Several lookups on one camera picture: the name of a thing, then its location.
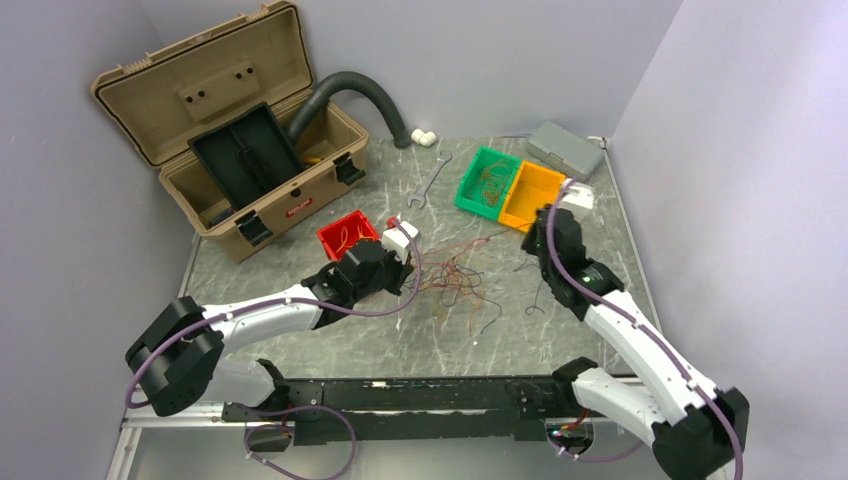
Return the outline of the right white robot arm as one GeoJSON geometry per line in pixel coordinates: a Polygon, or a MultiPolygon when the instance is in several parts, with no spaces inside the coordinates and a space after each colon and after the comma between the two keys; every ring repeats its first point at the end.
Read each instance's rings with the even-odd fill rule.
{"type": "Polygon", "coordinates": [[[588,256],[572,213],[538,209],[521,247],[537,258],[555,300],[613,346],[643,384],[628,385],[581,357],[554,371],[555,409],[616,422],[651,449],[670,479],[711,479],[727,465],[742,478],[749,401],[737,388],[719,388],[662,336],[613,271],[588,256]]]}

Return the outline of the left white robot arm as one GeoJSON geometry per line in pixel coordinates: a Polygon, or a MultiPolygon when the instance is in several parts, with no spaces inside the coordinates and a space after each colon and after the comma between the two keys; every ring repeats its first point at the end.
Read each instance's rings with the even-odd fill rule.
{"type": "Polygon", "coordinates": [[[407,279],[417,296],[421,256],[416,241],[392,229],[362,240],[337,262],[280,292],[230,304],[200,305],[191,296],[173,300],[131,345],[125,361],[133,378],[129,409],[150,407],[159,417],[199,402],[230,401],[258,417],[279,417],[290,388],[269,360],[240,363],[228,355],[260,341],[328,327],[346,317],[376,318],[356,304],[385,291],[399,296],[407,279]]]}

